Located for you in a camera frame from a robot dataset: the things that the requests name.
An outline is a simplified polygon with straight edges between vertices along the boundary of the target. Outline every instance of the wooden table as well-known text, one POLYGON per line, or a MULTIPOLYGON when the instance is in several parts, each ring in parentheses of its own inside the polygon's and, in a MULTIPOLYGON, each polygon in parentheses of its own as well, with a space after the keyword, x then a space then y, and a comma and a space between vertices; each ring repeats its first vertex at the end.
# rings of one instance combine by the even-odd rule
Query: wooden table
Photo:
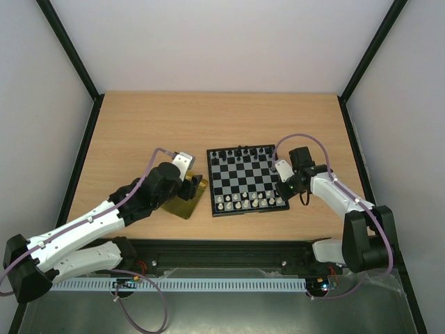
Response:
MULTIPOLYGON (((296 132, 318 138, 330 154, 339 179, 363 196, 336 95, 263 93, 108 92, 97 120, 69 220, 90 211, 118 187, 139 177, 154 148, 196 156, 195 174, 209 179, 206 150, 278 142, 296 132)), ((324 164, 315 143, 292 138, 278 157, 309 146, 324 164)), ((169 161, 167 156, 156 160, 169 161)), ((209 189, 190 219, 163 210, 108 237, 132 239, 306 240, 341 238, 343 221, 315 196, 308 207, 299 198, 283 212, 212 218, 209 189)))

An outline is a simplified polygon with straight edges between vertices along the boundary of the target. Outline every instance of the gray wall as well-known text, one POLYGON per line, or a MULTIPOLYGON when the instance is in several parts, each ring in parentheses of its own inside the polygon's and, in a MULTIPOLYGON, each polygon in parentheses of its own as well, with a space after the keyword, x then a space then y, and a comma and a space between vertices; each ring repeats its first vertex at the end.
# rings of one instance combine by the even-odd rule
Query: gray wall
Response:
POLYGON ((349 103, 430 333, 445 299, 445 1, 408 1, 349 103))
POLYGON ((340 93, 392 0, 52 2, 100 91, 340 93))
MULTIPOLYGON (((92 101, 35 1, 0 1, 0 45, 3 263, 9 237, 54 227, 92 101)), ((0 298, 0 333, 16 306, 0 298)))

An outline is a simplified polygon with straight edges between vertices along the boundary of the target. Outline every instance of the chessboard square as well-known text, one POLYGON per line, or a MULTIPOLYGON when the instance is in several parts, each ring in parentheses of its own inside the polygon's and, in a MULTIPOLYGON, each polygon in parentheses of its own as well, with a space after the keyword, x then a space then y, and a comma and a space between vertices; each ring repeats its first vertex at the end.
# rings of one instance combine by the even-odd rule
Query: chessboard square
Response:
POLYGON ((247 177, 245 179, 248 184, 255 184, 255 178, 254 177, 247 177))
POLYGON ((213 180, 212 183, 213 183, 214 188, 220 188, 223 186, 223 181, 221 181, 221 180, 213 180))
POLYGON ((222 188, 223 195, 230 195, 231 193, 232 193, 232 191, 230 190, 230 186, 224 186, 222 188))
POLYGON ((273 190, 273 185, 271 183, 264 183, 264 190, 273 190))
POLYGON ((244 185, 240 185, 239 186, 239 192, 242 193, 247 193, 249 191, 247 184, 244 185))

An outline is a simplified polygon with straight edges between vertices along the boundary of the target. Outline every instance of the purple cable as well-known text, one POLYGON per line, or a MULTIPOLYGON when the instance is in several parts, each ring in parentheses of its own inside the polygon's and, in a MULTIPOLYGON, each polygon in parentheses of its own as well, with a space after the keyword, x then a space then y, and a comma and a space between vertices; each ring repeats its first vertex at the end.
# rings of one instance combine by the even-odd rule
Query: purple cable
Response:
POLYGON ((161 333, 165 329, 165 325, 167 324, 168 310, 167 310, 167 301, 165 299, 165 296, 164 296, 163 292, 161 291, 161 289, 159 289, 158 285, 155 282, 153 282, 152 280, 150 280, 149 278, 141 276, 139 273, 135 273, 133 271, 120 270, 120 269, 111 269, 109 271, 112 271, 113 273, 127 273, 127 274, 132 275, 132 276, 138 276, 138 277, 142 278, 143 280, 146 280, 148 283, 150 283, 158 291, 159 296, 161 296, 162 303, 164 304, 164 321, 163 321, 161 327, 157 331, 155 331, 155 332, 146 331, 144 328, 140 327, 136 322, 134 322, 134 320, 130 317, 128 311, 124 307, 123 302, 120 300, 120 298, 118 296, 119 288, 122 286, 122 284, 118 285, 118 287, 116 288, 116 291, 114 293, 114 296, 115 296, 115 300, 119 303, 120 307, 124 311, 125 317, 127 318, 128 322, 137 331, 139 331, 139 332, 141 332, 143 334, 159 334, 159 333, 161 333))
MULTIPOLYGON (((347 190, 343 186, 343 184, 341 182, 339 182, 336 178, 334 178, 334 176, 332 175, 329 156, 327 155, 327 150, 326 150, 325 146, 317 138, 315 138, 309 134, 289 134, 288 136, 285 136, 283 139, 281 139, 275 146, 275 149, 273 150, 272 166, 275 166, 275 157, 276 157, 276 154, 278 151, 278 147, 281 145, 281 143, 283 141, 285 141, 286 139, 292 138, 292 137, 305 137, 305 138, 309 138, 309 139, 315 141, 318 144, 318 146, 320 146, 321 150, 323 151, 323 154, 325 155, 327 174, 328 174, 329 178, 331 179, 332 183, 335 184, 351 200, 356 199, 355 195, 353 193, 349 192, 349 190, 347 190)), ((371 217, 371 220, 373 221, 374 225, 376 226, 378 232, 380 233, 380 236, 382 237, 383 243, 385 244, 385 248, 387 249, 387 252, 388 252, 388 267, 387 267, 387 270, 384 273, 382 273, 382 275, 386 275, 391 272, 392 267, 394 265, 394 258, 392 255, 391 245, 389 244, 388 238, 387 238, 385 232, 383 231, 382 226, 378 222, 377 217, 375 217, 375 215, 372 213, 372 211, 370 209, 368 209, 368 207, 365 204, 363 204, 362 202, 359 201, 359 202, 357 202, 357 204, 368 214, 369 217, 371 217)), ((314 297, 311 295, 311 293, 309 291, 307 292, 307 294, 313 299, 320 299, 320 300, 338 299, 341 297, 348 296, 349 294, 352 294, 355 290, 357 290, 362 285, 363 282, 364 282, 364 277, 351 290, 349 290, 348 292, 345 292, 344 294, 340 294, 338 296, 314 297)))
MULTIPOLYGON (((93 219, 97 219, 100 218, 104 215, 106 215, 109 212, 112 212, 114 209, 117 209, 121 206, 123 206, 123 204, 125 204, 134 194, 135 192, 140 188, 140 186, 142 185, 142 183, 144 182, 145 178, 147 177, 148 173, 150 172, 150 170, 152 169, 153 163, 154 163, 154 159, 156 158, 156 155, 158 154, 158 152, 163 152, 166 153, 167 155, 170 155, 171 157, 175 157, 174 153, 171 153, 167 150, 164 150, 163 148, 157 148, 153 151, 153 155, 152 158, 150 159, 143 175, 140 177, 140 180, 138 181, 138 183, 136 183, 136 185, 134 186, 134 188, 130 191, 130 193, 128 194, 127 197, 125 197, 123 200, 121 200, 118 204, 110 207, 107 210, 104 210, 98 214, 95 214, 94 216, 91 216, 93 219)), ((78 228, 79 226, 82 226, 83 224, 87 223, 88 219, 83 219, 82 221, 79 221, 78 223, 75 223, 74 225, 71 225, 70 227, 61 230, 60 232, 57 232, 56 234, 52 235, 50 238, 46 239, 43 243, 49 244, 51 241, 53 241, 54 239, 59 238, 61 235, 75 229, 78 228)), ((34 253, 37 249, 39 249, 39 246, 35 246, 32 247, 30 250, 26 251, 25 253, 21 254, 17 259, 15 259, 6 269, 3 273, 1 273, 0 275, 0 286, 3 284, 3 281, 5 280, 6 276, 8 275, 8 273, 15 267, 17 266, 25 257, 29 256, 30 254, 34 253)), ((14 291, 11 292, 0 292, 0 297, 7 297, 7 296, 12 296, 14 294, 14 291)))

